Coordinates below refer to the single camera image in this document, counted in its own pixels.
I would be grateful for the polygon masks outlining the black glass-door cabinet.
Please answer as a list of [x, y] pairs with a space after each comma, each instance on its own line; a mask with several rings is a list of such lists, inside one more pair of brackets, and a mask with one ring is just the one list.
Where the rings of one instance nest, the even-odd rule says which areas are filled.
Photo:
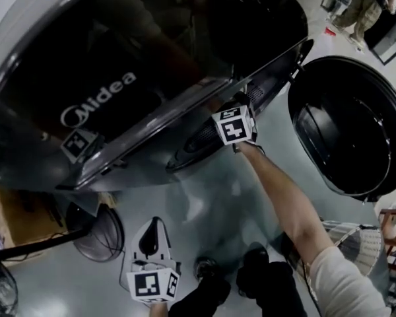
[[396, 58], [396, 12], [383, 11], [375, 25], [365, 31], [364, 41], [383, 65], [391, 63]]

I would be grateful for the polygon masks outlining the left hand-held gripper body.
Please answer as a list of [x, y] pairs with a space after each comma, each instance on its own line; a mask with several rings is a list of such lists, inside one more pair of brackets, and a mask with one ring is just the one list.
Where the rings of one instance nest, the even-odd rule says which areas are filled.
[[136, 261], [126, 273], [131, 298], [145, 304], [175, 301], [180, 274], [163, 264]]

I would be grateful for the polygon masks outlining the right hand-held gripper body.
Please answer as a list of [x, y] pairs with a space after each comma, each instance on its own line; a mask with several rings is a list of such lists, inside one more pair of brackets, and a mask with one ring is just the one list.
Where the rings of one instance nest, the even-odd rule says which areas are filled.
[[237, 106], [213, 114], [217, 133], [224, 145], [233, 145], [242, 141], [255, 142], [257, 128], [250, 107]]

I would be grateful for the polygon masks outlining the person's cream shirt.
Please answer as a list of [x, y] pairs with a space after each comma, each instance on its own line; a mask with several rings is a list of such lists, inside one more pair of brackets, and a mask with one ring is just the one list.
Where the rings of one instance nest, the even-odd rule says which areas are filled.
[[310, 266], [310, 280], [323, 317], [390, 317], [372, 281], [334, 246]]

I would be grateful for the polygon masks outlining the white laundry basket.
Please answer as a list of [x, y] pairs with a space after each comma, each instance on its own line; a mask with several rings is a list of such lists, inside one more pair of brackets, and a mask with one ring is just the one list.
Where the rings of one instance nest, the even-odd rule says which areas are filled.
[[[382, 235], [378, 227], [338, 221], [322, 221], [322, 225], [344, 257], [352, 262], [362, 275], [368, 276], [382, 251]], [[280, 250], [299, 276], [309, 279], [309, 266], [302, 263], [296, 247], [285, 233], [280, 236]]]

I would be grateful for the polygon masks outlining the round black washer door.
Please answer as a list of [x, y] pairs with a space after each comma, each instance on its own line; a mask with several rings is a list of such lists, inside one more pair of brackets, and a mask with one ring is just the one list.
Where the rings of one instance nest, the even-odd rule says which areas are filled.
[[350, 57], [315, 59], [293, 79], [288, 111], [331, 190], [368, 202], [396, 190], [396, 90], [380, 72]]

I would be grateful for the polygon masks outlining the person's left forearm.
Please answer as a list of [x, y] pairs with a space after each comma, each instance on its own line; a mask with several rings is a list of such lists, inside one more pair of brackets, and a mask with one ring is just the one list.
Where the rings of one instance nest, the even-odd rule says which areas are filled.
[[168, 305], [165, 302], [152, 303], [148, 317], [168, 317]]

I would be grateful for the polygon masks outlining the brown cardboard box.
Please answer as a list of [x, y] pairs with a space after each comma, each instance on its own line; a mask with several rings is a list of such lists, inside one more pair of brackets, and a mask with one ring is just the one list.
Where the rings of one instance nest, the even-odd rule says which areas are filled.
[[66, 232], [65, 219], [52, 195], [0, 187], [0, 237], [4, 249]]

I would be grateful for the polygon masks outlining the person's right forearm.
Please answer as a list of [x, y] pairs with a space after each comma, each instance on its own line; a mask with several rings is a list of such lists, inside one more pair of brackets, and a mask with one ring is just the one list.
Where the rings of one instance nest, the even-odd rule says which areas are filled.
[[254, 169], [273, 204], [282, 230], [302, 260], [312, 264], [320, 253], [334, 247], [307, 195], [255, 145], [241, 142], [239, 150]]

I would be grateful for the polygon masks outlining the black standing fan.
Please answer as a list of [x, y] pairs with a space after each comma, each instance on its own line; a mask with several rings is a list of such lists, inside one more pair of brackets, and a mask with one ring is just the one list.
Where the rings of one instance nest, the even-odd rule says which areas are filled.
[[87, 259], [103, 263], [119, 257], [125, 244], [123, 224], [115, 211], [101, 203], [95, 215], [70, 203], [65, 214], [67, 232], [56, 232], [40, 242], [0, 250], [0, 317], [15, 317], [18, 287], [5, 262], [20, 263], [29, 256], [72, 242]]

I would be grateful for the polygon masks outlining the black washing machine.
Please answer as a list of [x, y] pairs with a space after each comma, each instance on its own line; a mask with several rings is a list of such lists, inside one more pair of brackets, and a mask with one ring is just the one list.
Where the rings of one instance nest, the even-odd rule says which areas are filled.
[[175, 182], [261, 113], [313, 47], [298, 0], [0, 0], [0, 186]]

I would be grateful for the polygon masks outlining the person's right leg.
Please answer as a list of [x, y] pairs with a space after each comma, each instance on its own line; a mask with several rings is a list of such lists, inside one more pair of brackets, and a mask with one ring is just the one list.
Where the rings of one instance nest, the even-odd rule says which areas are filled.
[[256, 302], [261, 317], [308, 317], [292, 268], [284, 261], [272, 261], [258, 242], [243, 256], [236, 284], [242, 296]]

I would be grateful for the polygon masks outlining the person's left leg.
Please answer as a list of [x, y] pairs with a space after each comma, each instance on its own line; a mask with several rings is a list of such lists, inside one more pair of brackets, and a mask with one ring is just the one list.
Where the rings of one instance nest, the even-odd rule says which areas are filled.
[[195, 260], [194, 274], [199, 284], [181, 301], [181, 317], [213, 317], [228, 298], [231, 285], [221, 267], [210, 257], [200, 256]]

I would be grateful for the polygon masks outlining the person's leg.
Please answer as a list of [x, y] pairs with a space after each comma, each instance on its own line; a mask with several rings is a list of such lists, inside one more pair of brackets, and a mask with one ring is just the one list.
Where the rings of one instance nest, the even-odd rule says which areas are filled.
[[181, 301], [181, 317], [213, 317], [228, 298], [231, 285], [221, 267], [210, 257], [200, 256], [195, 260], [194, 274], [199, 284]]
[[236, 284], [242, 296], [256, 302], [261, 317], [308, 317], [292, 268], [284, 261], [272, 261], [258, 242], [243, 256]]

